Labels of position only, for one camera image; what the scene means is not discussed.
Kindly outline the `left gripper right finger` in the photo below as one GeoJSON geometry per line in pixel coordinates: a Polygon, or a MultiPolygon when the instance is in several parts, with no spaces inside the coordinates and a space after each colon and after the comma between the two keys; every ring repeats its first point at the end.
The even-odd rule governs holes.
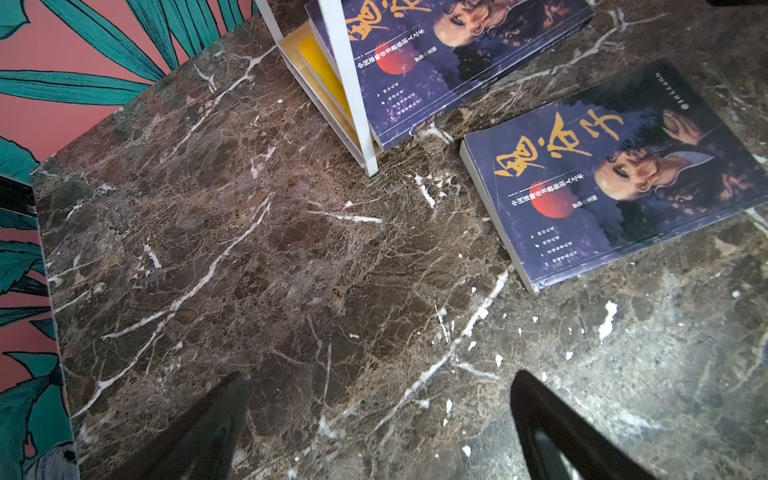
{"type": "Polygon", "coordinates": [[[510,409],[532,479],[651,479],[576,411],[527,370],[516,373],[510,409]]]}

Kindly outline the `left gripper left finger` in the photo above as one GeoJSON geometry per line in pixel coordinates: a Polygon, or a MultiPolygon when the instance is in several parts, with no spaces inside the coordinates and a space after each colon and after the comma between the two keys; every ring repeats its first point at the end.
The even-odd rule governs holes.
{"type": "Polygon", "coordinates": [[[110,479],[226,479],[232,469],[250,393],[239,372],[224,377],[110,479]]]}

